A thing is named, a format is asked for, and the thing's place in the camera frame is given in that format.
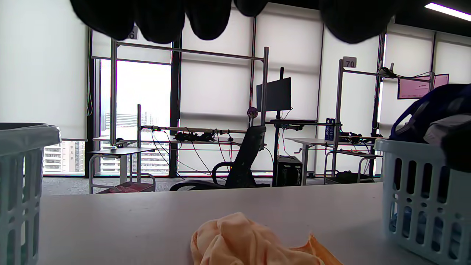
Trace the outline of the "person's left hand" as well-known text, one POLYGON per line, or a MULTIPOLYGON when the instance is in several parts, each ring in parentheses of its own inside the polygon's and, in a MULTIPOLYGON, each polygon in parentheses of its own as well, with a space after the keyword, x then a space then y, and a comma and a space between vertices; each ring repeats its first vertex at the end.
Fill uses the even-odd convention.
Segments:
MULTIPOLYGON (((380 35, 402 0, 320 0, 323 23, 338 40, 357 44, 380 35)), ((125 40, 137 26, 146 40, 176 41, 190 22, 201 40, 215 40, 226 29, 235 6, 246 17, 261 14, 267 0, 71 0, 77 17, 114 40, 125 40)))

